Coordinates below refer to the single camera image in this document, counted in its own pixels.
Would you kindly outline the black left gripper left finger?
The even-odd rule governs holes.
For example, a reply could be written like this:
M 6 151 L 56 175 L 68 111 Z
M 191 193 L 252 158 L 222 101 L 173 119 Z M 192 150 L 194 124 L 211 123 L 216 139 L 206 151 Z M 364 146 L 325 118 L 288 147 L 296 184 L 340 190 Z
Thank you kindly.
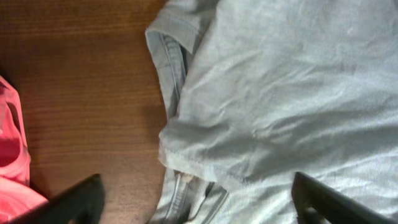
M 105 205 L 100 174 L 93 174 L 10 224 L 98 224 Z

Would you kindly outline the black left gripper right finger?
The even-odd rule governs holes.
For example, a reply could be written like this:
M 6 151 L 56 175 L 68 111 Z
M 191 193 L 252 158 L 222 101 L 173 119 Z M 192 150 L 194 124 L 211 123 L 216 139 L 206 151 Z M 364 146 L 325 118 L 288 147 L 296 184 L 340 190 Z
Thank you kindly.
M 291 190 L 299 224 L 394 224 L 302 172 L 296 172 Z

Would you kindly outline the light blue polo shirt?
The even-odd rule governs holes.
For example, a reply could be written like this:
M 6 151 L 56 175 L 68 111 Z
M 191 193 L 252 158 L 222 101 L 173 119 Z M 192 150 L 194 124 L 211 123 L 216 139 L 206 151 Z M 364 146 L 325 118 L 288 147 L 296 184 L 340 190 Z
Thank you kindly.
M 304 172 L 397 220 L 397 2 L 168 1 L 152 223 L 295 223 Z

